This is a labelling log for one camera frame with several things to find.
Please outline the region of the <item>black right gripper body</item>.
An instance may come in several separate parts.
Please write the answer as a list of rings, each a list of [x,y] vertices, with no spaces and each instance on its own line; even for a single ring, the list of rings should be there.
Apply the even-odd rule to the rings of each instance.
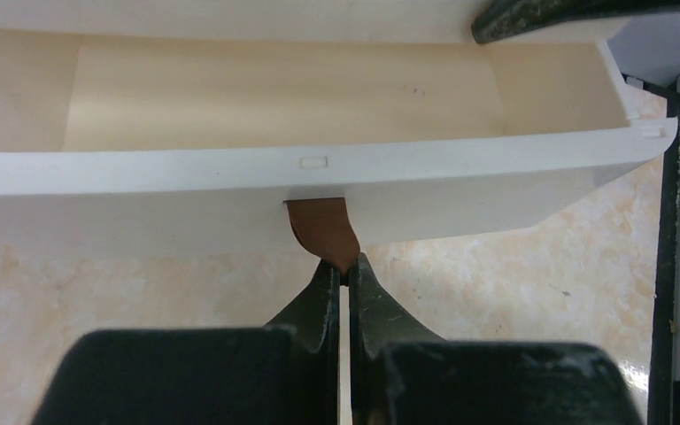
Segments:
[[[478,44],[566,22],[680,12],[680,0],[498,0],[471,25]]]

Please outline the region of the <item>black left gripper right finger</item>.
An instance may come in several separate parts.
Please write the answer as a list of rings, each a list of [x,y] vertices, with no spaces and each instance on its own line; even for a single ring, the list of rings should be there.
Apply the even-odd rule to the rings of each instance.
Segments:
[[[390,424],[390,401],[405,385],[389,360],[391,346],[443,342],[379,282],[365,253],[348,272],[351,408],[355,424]]]

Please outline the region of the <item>white pull-out drawer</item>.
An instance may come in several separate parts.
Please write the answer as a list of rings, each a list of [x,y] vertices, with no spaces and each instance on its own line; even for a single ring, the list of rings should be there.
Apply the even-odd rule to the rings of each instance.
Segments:
[[[537,224],[661,155],[602,42],[194,41],[0,30],[0,241],[49,259]]]

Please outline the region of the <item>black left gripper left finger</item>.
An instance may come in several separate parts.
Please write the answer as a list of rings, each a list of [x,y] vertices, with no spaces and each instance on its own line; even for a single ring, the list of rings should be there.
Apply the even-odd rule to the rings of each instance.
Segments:
[[[327,261],[268,327],[291,332],[287,366],[291,424],[339,421],[339,288],[341,275]]]

